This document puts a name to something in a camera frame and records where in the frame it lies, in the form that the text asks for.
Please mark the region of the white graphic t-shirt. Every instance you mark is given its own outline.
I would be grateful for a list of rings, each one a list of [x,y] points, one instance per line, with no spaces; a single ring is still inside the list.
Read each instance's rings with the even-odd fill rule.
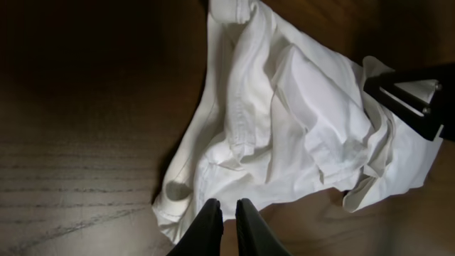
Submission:
[[[179,242],[210,198],[223,216],[336,188],[354,212],[418,188],[441,138],[424,139],[367,95],[387,72],[328,49],[261,1],[212,1],[203,96],[153,203]]]

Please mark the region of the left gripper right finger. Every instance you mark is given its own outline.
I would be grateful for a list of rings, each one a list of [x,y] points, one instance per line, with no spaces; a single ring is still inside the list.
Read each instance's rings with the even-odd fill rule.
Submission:
[[[239,256],[291,256],[249,199],[237,201],[235,218]]]

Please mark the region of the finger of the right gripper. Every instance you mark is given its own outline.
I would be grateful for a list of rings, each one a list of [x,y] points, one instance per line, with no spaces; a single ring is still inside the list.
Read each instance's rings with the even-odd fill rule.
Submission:
[[[429,102],[398,87],[398,83],[434,80]],[[364,91],[396,114],[424,139],[454,141],[454,64],[394,71],[368,78]]]

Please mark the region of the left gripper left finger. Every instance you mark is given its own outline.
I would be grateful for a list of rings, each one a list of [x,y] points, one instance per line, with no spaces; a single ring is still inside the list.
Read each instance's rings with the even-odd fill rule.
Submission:
[[[167,256],[219,256],[223,231],[220,202],[214,198],[208,199]]]

